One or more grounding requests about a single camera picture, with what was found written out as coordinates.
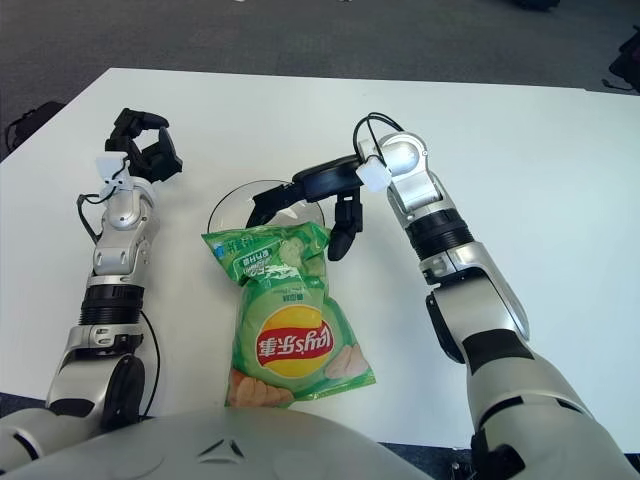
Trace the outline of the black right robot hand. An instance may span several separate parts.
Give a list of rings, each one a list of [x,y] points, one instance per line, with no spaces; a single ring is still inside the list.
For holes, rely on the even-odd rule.
[[[330,233],[327,256],[330,261],[343,259],[356,235],[363,230],[360,200],[363,182],[356,174],[359,165],[355,154],[341,157],[300,171],[289,183],[254,196],[254,208],[246,227],[266,225],[279,211],[299,201],[316,203],[335,196],[335,224]]]

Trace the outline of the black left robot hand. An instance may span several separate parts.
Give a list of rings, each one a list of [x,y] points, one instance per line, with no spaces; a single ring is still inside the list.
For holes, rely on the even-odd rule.
[[[180,173],[183,168],[168,127],[168,120],[160,115],[124,108],[114,121],[110,136],[105,140],[105,151],[124,153],[124,160],[129,161],[130,175],[150,183],[164,182]],[[135,139],[147,130],[158,133],[157,141],[140,149]]]

